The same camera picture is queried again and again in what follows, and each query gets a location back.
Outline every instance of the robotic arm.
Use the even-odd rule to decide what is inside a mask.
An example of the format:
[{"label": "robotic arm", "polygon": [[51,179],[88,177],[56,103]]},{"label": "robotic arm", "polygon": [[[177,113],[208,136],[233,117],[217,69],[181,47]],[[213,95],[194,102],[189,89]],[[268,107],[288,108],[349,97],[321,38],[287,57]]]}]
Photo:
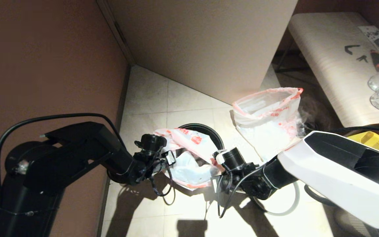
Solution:
[{"label": "robotic arm", "polygon": [[[63,117],[89,115],[105,118],[114,129],[107,117],[98,114]],[[19,124],[3,135],[0,150]],[[135,142],[141,151],[131,156],[115,129],[114,133],[116,136],[100,123],[77,123],[46,133],[46,141],[26,142],[9,152],[7,175],[0,186],[0,236],[48,236],[65,188],[97,165],[107,168],[113,181],[137,185],[145,179],[153,184],[153,174],[174,163],[161,154],[165,138],[143,135],[140,142]],[[312,132],[260,167],[246,163],[237,148],[220,155],[226,172],[215,184],[218,192],[231,193],[228,202],[236,191],[265,200],[300,179],[379,229],[377,150],[336,134]]]}]

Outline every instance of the white plastic bag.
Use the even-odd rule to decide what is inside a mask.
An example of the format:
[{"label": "white plastic bag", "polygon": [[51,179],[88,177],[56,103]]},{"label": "white plastic bag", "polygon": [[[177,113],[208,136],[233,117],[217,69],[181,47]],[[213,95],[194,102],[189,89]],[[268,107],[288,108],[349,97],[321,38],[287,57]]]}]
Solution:
[{"label": "white plastic bag", "polygon": [[264,162],[297,135],[302,88],[268,89],[233,102],[236,129]]},{"label": "white plastic bag", "polygon": [[[176,163],[170,167],[175,183],[188,190],[211,186],[210,178],[217,175],[219,169],[212,158],[217,147],[208,135],[188,129],[158,129],[154,134],[166,138],[167,145],[163,151],[187,150],[176,157]],[[208,165],[199,166],[194,156],[202,158]]]}]

